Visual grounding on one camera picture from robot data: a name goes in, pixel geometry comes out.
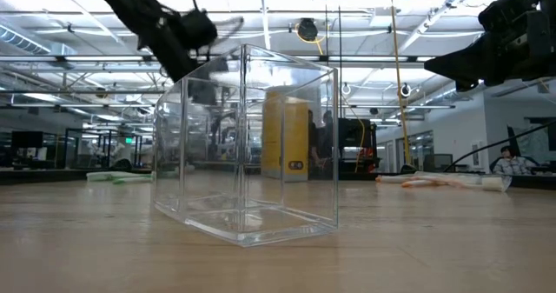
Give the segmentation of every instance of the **clear acrylic box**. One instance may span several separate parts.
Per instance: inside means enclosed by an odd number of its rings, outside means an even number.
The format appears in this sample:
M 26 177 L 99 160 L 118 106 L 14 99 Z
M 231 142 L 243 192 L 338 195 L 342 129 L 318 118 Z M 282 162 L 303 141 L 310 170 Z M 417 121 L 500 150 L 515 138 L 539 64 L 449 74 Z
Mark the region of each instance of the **clear acrylic box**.
M 205 63 L 156 106 L 155 207 L 241 246 L 336 230 L 338 109 L 336 69 L 247 44 Z

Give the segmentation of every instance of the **wooden table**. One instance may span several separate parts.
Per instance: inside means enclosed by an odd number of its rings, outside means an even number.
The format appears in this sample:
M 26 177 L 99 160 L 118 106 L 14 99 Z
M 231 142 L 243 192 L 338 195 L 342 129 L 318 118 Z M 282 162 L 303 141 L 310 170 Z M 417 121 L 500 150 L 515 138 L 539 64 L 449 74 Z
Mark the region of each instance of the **wooden table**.
M 556 194 L 341 184 L 336 234 L 242 249 L 149 186 L 0 189 L 0 292 L 554 292 Z

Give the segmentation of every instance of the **yellow cylinder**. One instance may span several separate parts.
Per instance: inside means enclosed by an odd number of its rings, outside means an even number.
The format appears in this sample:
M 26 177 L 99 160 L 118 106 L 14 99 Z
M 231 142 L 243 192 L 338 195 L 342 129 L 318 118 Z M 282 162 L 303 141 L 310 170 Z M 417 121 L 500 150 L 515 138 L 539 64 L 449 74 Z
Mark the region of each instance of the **yellow cylinder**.
M 262 110 L 261 173 L 281 178 L 281 138 L 283 137 L 284 181 L 308 180 L 308 102 L 287 97 L 283 87 L 267 91 Z M 281 120 L 284 116 L 284 133 Z

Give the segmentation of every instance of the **wooden tabletop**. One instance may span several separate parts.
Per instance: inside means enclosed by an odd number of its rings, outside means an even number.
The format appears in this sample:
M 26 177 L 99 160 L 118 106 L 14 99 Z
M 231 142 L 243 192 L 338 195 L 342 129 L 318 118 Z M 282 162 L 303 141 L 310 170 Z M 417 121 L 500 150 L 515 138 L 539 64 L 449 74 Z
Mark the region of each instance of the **wooden tabletop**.
M 342 183 L 340 230 L 243 249 L 147 184 L 0 188 L 0 292 L 554 292 L 556 194 Z

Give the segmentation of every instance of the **ceiling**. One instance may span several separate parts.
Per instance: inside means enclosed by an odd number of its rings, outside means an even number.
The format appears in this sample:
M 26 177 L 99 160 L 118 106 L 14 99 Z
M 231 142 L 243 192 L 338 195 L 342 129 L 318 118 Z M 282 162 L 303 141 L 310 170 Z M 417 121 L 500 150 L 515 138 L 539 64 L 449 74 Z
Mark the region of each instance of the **ceiling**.
M 250 43 L 293 56 L 319 56 L 315 43 L 303 42 L 295 33 L 301 18 L 313 18 L 319 29 L 323 54 L 377 57 L 394 54 L 391 0 L 196 0 L 215 22 L 244 18 L 242 29 L 218 44 L 211 53 L 224 53 Z M 396 42 L 401 56 L 435 57 L 469 45 L 482 32 L 477 15 L 493 0 L 394 0 Z M 159 0 L 179 11 L 191 10 L 192 0 Z M 262 14 L 265 5 L 267 16 Z M 20 37 L 50 50 L 50 54 L 83 56 L 149 55 L 137 52 L 137 38 L 117 19 L 103 0 L 0 0 L 0 29 L 16 31 Z M 221 36 L 229 26 L 219 26 Z M 0 41 L 0 55 L 29 56 L 13 42 Z M 166 90 L 169 80 L 161 77 L 157 63 L 74 63 L 74 70 L 53 70 L 47 63 L 4 62 L 5 76 L 27 79 L 16 88 L 62 88 L 71 90 Z M 104 72 L 103 68 L 127 72 Z M 415 99 L 437 90 L 450 90 L 453 83 L 422 69 L 420 63 L 402 63 L 400 80 L 414 89 Z M 350 85 L 350 103 L 393 103 L 397 98 L 395 64 L 354 63 L 342 65 L 341 80 Z M 158 95 L 140 97 L 152 104 Z M 67 97 L 82 103 L 106 103 L 92 95 Z M 120 103 L 107 97 L 111 103 Z

